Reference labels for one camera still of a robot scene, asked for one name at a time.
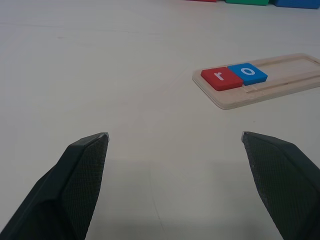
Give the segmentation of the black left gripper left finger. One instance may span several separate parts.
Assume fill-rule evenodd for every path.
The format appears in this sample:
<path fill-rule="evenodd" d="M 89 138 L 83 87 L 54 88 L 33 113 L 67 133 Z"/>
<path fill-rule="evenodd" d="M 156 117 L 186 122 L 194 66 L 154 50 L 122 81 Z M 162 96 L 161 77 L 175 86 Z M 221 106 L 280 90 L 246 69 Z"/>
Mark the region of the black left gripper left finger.
<path fill-rule="evenodd" d="M 33 186 L 0 240 L 85 240 L 98 201 L 109 135 L 70 144 Z"/>

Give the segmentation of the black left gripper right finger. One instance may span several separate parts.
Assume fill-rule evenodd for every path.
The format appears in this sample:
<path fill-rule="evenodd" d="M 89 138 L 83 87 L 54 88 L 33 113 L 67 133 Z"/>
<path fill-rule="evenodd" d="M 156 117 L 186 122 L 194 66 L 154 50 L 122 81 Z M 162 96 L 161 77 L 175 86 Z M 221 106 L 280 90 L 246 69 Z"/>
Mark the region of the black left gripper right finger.
<path fill-rule="evenodd" d="M 320 240 L 320 168 L 296 145 L 245 131 L 253 180 L 283 240 Z"/>

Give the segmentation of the light wooden letter tray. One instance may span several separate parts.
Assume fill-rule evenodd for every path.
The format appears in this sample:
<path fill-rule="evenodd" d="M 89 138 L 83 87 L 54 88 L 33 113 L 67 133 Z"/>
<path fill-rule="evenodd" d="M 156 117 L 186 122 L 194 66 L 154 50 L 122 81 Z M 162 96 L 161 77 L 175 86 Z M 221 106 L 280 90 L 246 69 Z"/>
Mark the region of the light wooden letter tray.
<path fill-rule="evenodd" d="M 249 62 L 268 75 L 265 82 L 217 91 L 193 72 L 192 80 L 220 109 L 230 110 L 320 87 L 320 59 L 305 53 L 262 58 Z"/>

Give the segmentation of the blue tile letter o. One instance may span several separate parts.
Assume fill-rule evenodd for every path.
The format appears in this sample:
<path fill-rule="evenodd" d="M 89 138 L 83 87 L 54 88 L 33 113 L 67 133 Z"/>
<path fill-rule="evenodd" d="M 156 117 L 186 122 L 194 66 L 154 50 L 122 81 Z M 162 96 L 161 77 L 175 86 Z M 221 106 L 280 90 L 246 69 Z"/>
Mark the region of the blue tile letter o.
<path fill-rule="evenodd" d="M 243 80 L 243 85 L 263 83 L 268 75 L 250 63 L 234 64 L 227 67 Z"/>

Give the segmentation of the red tile letter r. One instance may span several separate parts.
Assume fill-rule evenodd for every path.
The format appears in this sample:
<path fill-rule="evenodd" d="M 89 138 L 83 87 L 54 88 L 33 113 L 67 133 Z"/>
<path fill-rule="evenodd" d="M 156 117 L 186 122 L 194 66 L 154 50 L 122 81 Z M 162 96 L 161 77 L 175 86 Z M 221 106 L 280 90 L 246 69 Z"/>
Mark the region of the red tile letter r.
<path fill-rule="evenodd" d="M 200 76 L 216 91 L 239 88 L 243 80 L 227 67 L 204 69 Z"/>

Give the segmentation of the plain blue block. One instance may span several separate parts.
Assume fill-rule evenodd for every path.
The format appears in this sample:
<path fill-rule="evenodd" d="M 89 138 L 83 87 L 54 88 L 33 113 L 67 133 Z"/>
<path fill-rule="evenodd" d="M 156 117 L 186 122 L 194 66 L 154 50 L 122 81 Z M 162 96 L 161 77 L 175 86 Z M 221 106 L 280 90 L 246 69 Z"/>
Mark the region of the plain blue block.
<path fill-rule="evenodd" d="M 320 0 L 274 0 L 273 4 L 277 7 L 300 8 L 300 9 L 319 9 Z"/>

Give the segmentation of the plain green block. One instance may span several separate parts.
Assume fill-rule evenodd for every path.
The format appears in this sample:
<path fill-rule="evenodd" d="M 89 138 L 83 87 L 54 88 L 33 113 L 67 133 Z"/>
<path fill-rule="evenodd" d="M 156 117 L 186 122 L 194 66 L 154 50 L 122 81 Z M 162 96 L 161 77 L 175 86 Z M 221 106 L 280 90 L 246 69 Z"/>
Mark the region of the plain green block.
<path fill-rule="evenodd" d="M 225 0 L 228 4 L 266 6 L 270 0 Z"/>

